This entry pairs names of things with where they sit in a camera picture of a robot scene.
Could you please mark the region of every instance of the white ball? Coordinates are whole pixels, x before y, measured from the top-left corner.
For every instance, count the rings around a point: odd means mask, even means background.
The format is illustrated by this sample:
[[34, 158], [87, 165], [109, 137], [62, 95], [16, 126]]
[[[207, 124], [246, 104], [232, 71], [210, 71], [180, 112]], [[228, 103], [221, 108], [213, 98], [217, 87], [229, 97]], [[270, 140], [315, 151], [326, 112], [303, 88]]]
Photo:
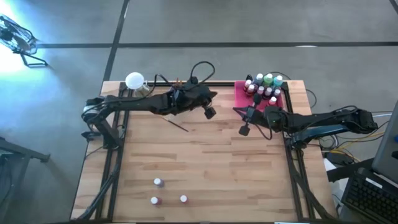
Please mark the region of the white ball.
[[132, 72], [126, 77], [126, 85], [131, 90], [136, 90], [144, 84], [144, 76], [138, 72]]

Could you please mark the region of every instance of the tripod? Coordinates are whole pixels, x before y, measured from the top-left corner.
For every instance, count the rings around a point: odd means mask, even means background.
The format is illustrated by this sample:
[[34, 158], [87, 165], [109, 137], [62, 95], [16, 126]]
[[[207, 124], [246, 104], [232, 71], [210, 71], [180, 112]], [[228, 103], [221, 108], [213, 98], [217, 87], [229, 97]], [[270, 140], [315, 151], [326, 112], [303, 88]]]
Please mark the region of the tripod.
[[[22, 58], [22, 61], [24, 61], [24, 65], [26, 65], [29, 68], [30, 67], [36, 67], [36, 66], [47, 66], [48, 65], [48, 63], [45, 60], [43, 60], [41, 58], [38, 58], [38, 57], [35, 57], [35, 56], [31, 56], [30, 54], [27, 54], [25, 52], [15, 50], [15, 51], [13, 51], [13, 53], [14, 54], [19, 54], [21, 56], [21, 58]], [[41, 61], [41, 62], [40, 63], [28, 63], [26, 58], [25, 58], [25, 56], [26, 57], [30, 57], [30, 58], [34, 58], [34, 59], [36, 59], [38, 61]]]

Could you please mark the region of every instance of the keyboard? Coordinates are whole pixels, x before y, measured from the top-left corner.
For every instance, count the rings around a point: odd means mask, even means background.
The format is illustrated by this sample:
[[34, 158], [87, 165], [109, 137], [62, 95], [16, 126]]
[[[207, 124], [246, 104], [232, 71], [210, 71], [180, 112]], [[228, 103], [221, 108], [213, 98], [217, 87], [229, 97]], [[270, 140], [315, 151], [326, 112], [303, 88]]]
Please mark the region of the keyboard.
[[377, 223], [398, 224], [398, 189], [366, 169], [349, 178], [341, 201]]

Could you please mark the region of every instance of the yellow cable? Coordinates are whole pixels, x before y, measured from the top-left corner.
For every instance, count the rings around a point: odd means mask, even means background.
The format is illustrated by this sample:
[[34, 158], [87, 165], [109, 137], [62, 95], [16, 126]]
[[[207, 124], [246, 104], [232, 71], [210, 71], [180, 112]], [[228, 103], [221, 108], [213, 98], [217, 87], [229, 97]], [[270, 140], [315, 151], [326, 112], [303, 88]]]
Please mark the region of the yellow cable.
[[331, 150], [331, 151], [340, 151], [340, 149], [345, 148], [345, 147], [348, 147], [348, 146], [350, 146], [350, 145], [352, 145], [352, 144], [358, 142], [359, 140], [366, 139], [366, 138], [370, 138], [370, 137], [374, 137], [374, 136], [378, 136], [378, 135], [381, 135], [381, 134], [384, 134], [384, 131], [382, 131], [382, 132], [380, 132], [380, 133], [371, 134], [371, 135], [369, 135], [369, 136], [365, 136], [365, 137], [362, 137], [362, 138], [355, 139], [355, 140], [353, 140], [353, 141], [350, 141], [350, 143], [349, 143], [348, 145], [339, 146], [339, 147], [337, 147], [336, 149], [333, 149], [333, 150]]

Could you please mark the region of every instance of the desk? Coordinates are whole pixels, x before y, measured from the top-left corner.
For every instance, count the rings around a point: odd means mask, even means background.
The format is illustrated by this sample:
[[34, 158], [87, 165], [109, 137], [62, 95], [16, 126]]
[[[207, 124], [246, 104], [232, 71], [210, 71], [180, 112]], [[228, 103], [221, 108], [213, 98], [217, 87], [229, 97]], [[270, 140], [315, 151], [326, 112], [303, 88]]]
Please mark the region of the desk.
[[[104, 82], [102, 95], [117, 95], [120, 82]], [[288, 81], [293, 111], [310, 114], [303, 81]], [[156, 88], [161, 93], [168, 88]], [[131, 111], [114, 208], [114, 222], [273, 222], [295, 221], [289, 170], [281, 133], [271, 141], [256, 128], [249, 136], [234, 106], [233, 87], [211, 87], [217, 115], [207, 120], [203, 110], [172, 118], [185, 129], [149, 112]], [[87, 153], [102, 145], [89, 143]], [[323, 159], [318, 147], [304, 149], [312, 192], [326, 210], [336, 215]], [[105, 150], [84, 163], [72, 211], [78, 217], [98, 193]], [[153, 179], [165, 180], [158, 189]], [[179, 202], [185, 194], [189, 203]], [[163, 200], [156, 207], [150, 198]], [[104, 213], [108, 210], [105, 197]], [[304, 215], [306, 206], [302, 199]]]

